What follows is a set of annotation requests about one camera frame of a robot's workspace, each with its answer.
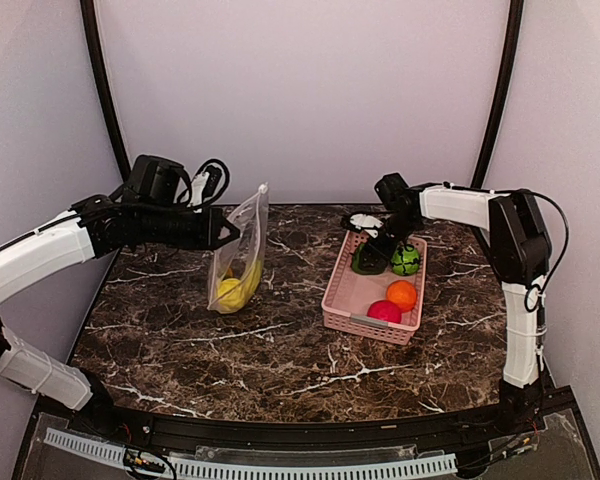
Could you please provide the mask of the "clear polka dot zip bag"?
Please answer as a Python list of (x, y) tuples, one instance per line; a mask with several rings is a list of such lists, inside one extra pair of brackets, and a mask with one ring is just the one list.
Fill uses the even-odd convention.
[(241, 238), (216, 250), (208, 278), (209, 311), (215, 311), (217, 289), (226, 278), (241, 281), (256, 260), (263, 262), (269, 214), (269, 185), (262, 183), (255, 194), (233, 208), (227, 219), (241, 230)]

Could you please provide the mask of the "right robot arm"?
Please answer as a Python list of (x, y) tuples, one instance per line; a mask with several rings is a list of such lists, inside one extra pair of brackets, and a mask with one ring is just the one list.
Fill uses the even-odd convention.
[(443, 183), (408, 185), (398, 173), (374, 186), (384, 208), (357, 211), (342, 226), (368, 238), (352, 267), (363, 275), (382, 273), (399, 243), (423, 220), (443, 220), (476, 229), (479, 244), (500, 282), (506, 307), (505, 383), (523, 389), (541, 377), (546, 332), (544, 290), (549, 280), (551, 241), (533, 192), (483, 190)]

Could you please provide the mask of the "green bell pepper toy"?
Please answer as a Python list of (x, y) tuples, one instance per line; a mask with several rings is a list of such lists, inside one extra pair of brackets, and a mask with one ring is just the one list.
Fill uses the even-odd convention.
[(352, 254), (351, 269), (359, 275), (379, 275), (387, 268), (386, 256), (369, 243), (360, 243)]

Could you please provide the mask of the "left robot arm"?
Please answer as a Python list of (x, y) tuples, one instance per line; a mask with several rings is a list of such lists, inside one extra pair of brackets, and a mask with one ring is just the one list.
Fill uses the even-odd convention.
[[(240, 231), (216, 206), (230, 172), (219, 159), (194, 175), (175, 161), (139, 156), (129, 178), (109, 195), (96, 194), (0, 246), (0, 305), (68, 267), (122, 248), (161, 244), (215, 251)], [(0, 318), (0, 377), (72, 411), (100, 436), (121, 427), (120, 412), (92, 375), (63, 364), (17, 337)]]

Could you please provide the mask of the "pink perforated plastic basket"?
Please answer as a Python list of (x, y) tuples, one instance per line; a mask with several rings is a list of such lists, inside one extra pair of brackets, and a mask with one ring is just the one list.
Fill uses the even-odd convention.
[(408, 239), (408, 243), (416, 248), (421, 259), (418, 271), (404, 278), (415, 287), (416, 304), (411, 311), (402, 315), (398, 323), (392, 323), (368, 317), (366, 312), (373, 302), (384, 300), (387, 288), (401, 277), (390, 269), (379, 275), (359, 275), (351, 268), (355, 250), (367, 239), (367, 234), (354, 232), (348, 232), (344, 237), (321, 303), (324, 326), (361, 337), (406, 345), (421, 323), (427, 243), (414, 236)]

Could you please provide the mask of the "yellow pear toy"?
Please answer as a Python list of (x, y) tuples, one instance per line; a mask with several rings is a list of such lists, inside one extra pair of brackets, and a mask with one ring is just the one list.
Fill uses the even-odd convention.
[(244, 287), (237, 278), (222, 280), (217, 289), (215, 310), (222, 314), (231, 314), (239, 311), (247, 302)]

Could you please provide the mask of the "yellow banana toy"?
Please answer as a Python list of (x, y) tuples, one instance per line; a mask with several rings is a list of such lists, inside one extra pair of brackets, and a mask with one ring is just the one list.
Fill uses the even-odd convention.
[(262, 271), (263, 262), (256, 260), (249, 269), (249, 272), (245, 274), (241, 283), (242, 298), (244, 302), (248, 302), (257, 290), (261, 281)]

